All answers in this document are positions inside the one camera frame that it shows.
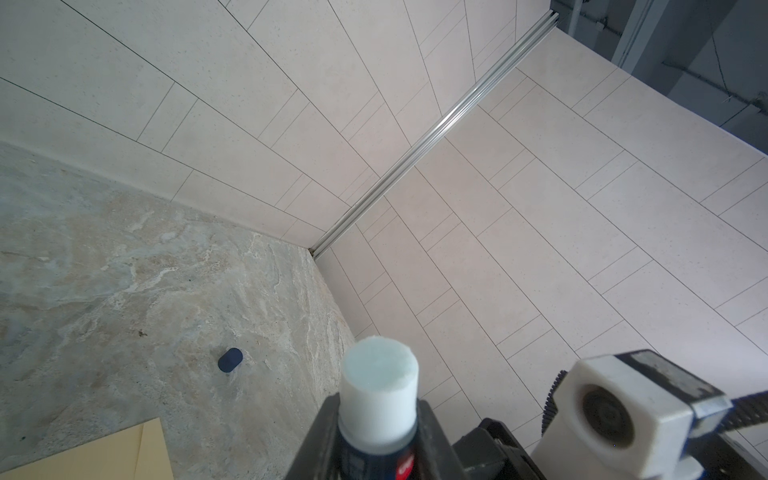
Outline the tan kraft paper envelope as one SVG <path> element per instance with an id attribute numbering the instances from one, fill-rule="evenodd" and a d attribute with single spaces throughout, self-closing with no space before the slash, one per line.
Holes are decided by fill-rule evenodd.
<path id="1" fill-rule="evenodd" d="M 172 479 L 158 418 L 1 474 L 3 479 Z"/>

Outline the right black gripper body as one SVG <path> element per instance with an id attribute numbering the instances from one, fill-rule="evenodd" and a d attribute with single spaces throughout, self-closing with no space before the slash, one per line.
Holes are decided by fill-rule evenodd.
<path id="1" fill-rule="evenodd" d="M 520 442 L 498 420 L 483 419 L 452 448 L 468 479 L 546 479 Z"/>

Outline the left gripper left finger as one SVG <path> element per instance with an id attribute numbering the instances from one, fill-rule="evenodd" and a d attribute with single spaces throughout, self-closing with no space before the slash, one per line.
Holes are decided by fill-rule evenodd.
<path id="1" fill-rule="evenodd" d="M 285 480 L 339 479 L 340 395 L 328 396 L 304 438 Z"/>

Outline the blue white glue stick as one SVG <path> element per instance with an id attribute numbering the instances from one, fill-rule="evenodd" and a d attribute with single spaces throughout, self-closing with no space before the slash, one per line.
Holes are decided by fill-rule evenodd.
<path id="1" fill-rule="evenodd" d="M 418 382 L 417 358 L 397 340 L 366 337 L 345 354 L 337 421 L 341 478 L 411 477 Z"/>

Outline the blue glue stick cap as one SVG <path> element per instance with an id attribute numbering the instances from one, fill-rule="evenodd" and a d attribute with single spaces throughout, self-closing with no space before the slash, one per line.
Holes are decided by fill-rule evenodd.
<path id="1" fill-rule="evenodd" d="M 219 357 L 217 367 L 221 372 L 229 374 L 242 363 L 243 358 L 243 352 L 239 348 L 229 348 Z"/>

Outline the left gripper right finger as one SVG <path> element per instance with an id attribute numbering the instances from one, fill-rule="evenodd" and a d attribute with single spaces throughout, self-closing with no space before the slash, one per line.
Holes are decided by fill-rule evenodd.
<path id="1" fill-rule="evenodd" d="M 466 479 L 462 464 L 449 443 L 431 406 L 417 401 L 414 479 Z"/>

